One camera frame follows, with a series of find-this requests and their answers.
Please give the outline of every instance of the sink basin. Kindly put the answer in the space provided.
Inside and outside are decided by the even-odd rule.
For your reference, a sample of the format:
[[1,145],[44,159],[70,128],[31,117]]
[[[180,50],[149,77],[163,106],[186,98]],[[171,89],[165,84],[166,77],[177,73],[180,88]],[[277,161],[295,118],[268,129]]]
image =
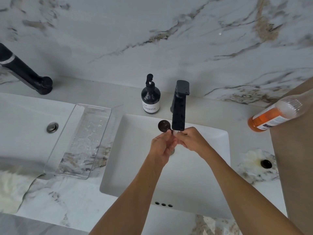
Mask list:
[[[124,115],[104,171],[100,191],[120,196],[143,164],[151,140],[159,135],[160,118]],[[229,138],[224,130],[194,126],[230,165]],[[151,204],[209,217],[232,218],[212,170],[195,152],[181,145],[164,167]]]
[[[45,163],[74,106],[65,102],[0,93],[1,162],[44,172]],[[59,128],[54,133],[48,133],[47,126],[52,122],[57,122]]]

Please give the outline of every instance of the clear acrylic tray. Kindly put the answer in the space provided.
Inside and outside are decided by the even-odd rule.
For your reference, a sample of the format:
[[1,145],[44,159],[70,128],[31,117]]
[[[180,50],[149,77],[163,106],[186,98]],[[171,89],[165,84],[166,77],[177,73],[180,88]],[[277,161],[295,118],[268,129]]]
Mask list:
[[110,108],[76,104],[45,164],[44,172],[87,179],[110,114]]

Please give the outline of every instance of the black faucet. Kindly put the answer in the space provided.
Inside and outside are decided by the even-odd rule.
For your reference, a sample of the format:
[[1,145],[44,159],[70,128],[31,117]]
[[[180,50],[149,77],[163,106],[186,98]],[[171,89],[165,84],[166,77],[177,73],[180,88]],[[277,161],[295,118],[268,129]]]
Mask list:
[[173,113],[172,129],[185,130],[186,96],[189,95],[189,82],[178,80],[171,106]]
[[39,94],[51,92],[52,79],[39,76],[2,43],[0,43],[0,65]]

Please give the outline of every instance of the black pump bottle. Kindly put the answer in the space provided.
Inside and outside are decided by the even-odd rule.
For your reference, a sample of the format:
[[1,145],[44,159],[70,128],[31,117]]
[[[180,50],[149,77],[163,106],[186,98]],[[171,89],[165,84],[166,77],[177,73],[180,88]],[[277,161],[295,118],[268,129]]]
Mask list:
[[160,90],[152,81],[153,75],[147,75],[146,87],[141,92],[142,106],[148,114],[155,114],[160,109]]

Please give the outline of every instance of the marble backsplash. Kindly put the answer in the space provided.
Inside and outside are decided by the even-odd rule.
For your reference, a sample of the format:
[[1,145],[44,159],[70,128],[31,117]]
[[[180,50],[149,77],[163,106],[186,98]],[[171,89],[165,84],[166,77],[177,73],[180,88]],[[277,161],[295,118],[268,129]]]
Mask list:
[[0,0],[0,42],[41,75],[143,88],[152,73],[265,106],[313,76],[312,18],[313,0]]

